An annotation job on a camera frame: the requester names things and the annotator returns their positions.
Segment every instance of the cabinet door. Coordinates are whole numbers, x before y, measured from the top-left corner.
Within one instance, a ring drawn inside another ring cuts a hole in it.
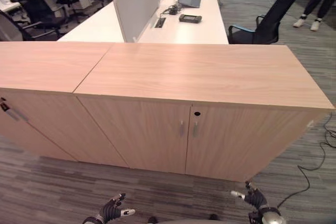
[[[34,154],[74,161],[68,153],[30,126],[13,109],[9,109],[7,113],[0,110],[0,134]]]
[[[78,161],[126,166],[114,146],[72,94],[3,92],[28,123]]]
[[[190,105],[79,100],[131,168],[184,174]]]
[[[265,168],[319,116],[262,107],[193,106],[186,173],[243,182]]]

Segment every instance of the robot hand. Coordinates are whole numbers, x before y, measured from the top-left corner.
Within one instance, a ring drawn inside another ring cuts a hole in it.
[[[241,194],[237,191],[231,191],[231,195],[257,208],[257,212],[249,213],[250,223],[286,224],[280,212],[276,208],[268,206],[266,197],[252,182],[246,181],[246,188],[248,195]]]
[[[120,210],[118,207],[121,205],[121,201],[125,199],[126,194],[118,194],[112,197],[99,211],[99,214],[94,217],[88,217],[84,223],[93,224],[106,224],[110,220],[120,218],[122,216],[128,216],[135,214],[134,209]]]
[[[252,184],[252,182],[246,181],[246,188],[248,190],[248,195],[241,194],[237,191],[231,191],[231,195],[243,199],[245,202],[257,208],[257,210],[261,207],[268,207],[265,196]]]

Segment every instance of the desk divider panel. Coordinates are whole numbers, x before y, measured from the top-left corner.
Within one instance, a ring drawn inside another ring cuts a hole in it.
[[[137,42],[160,0],[113,0],[125,42]]]

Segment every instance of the wood grain surface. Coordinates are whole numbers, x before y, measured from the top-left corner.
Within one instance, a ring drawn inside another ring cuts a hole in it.
[[[334,107],[286,46],[114,44],[75,93]]]
[[[76,160],[127,166],[74,95],[27,91],[1,94],[28,118],[28,123]]]
[[[0,88],[73,92],[111,44],[1,42]]]
[[[79,100],[131,168],[185,173],[190,104]]]
[[[322,114],[236,106],[193,106],[186,173],[239,182],[249,180]]]
[[[0,97],[5,97],[5,93],[0,90]],[[18,121],[14,120],[7,113],[0,110],[0,132],[1,135],[11,139],[17,146],[35,155],[47,156],[65,160],[75,161],[68,153],[62,150],[55,143],[44,137],[29,123],[15,114]]]

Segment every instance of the black glove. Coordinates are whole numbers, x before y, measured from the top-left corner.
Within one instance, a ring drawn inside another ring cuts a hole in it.
[[[126,194],[119,194],[114,196],[100,209],[99,215],[103,219],[103,224],[121,216],[121,211],[120,209],[117,209],[117,207],[121,205],[121,201],[125,199],[125,196]]]
[[[245,196],[245,202],[251,204],[259,210],[260,206],[267,205],[267,200],[264,195],[258,189],[249,191],[249,194]]]

